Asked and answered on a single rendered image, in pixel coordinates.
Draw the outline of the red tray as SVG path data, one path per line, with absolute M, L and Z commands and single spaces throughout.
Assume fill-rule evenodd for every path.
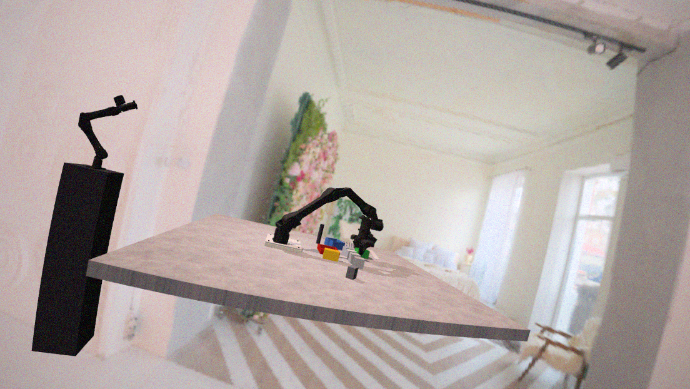
M 326 246 L 326 245 L 320 245 L 320 244 L 317 244 L 317 245 L 318 245 L 317 249 L 318 249 L 319 253 L 322 253 L 322 254 L 324 253 L 324 248 L 330 248 L 333 250 L 338 250 L 337 248 L 332 248 L 332 246 Z

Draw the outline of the yellow block with grey metal pin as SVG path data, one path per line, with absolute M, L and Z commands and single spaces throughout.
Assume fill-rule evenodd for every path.
M 329 261 L 338 261 L 339 257 L 347 259 L 347 257 L 340 256 L 339 254 L 340 254 L 340 252 L 338 250 L 333 250 L 330 248 L 324 248 L 324 253 L 323 253 L 322 258 L 327 259 Z

